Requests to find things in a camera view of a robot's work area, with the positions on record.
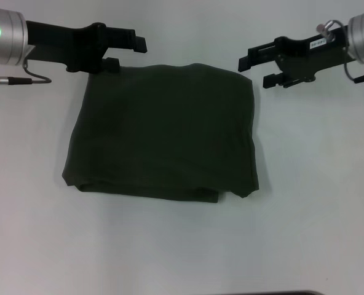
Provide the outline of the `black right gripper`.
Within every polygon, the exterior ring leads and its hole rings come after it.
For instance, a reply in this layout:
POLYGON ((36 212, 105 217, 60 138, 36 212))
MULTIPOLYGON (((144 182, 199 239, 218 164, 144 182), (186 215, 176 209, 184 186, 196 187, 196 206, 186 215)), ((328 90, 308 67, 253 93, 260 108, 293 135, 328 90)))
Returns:
POLYGON ((252 66, 274 61, 281 73, 264 76, 264 89, 277 85, 313 82, 317 72, 354 61, 344 51, 346 31, 342 28, 332 30, 334 40, 316 47, 313 45, 320 43, 321 35, 299 41, 278 37, 274 42, 248 49, 247 56, 239 59, 238 72, 248 71, 252 66))

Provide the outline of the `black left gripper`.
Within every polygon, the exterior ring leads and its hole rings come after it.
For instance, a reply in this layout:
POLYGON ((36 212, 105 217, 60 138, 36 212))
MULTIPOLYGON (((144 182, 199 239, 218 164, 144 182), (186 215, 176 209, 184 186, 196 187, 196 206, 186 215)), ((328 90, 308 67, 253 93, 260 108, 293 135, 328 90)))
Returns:
POLYGON ((45 23, 26 23, 28 43, 34 49, 29 60, 61 63, 71 73, 109 73, 120 71, 118 58, 103 56, 109 48, 129 49, 146 53, 146 39, 136 35, 134 29, 110 28, 103 23, 93 23, 85 28, 66 28, 45 23))

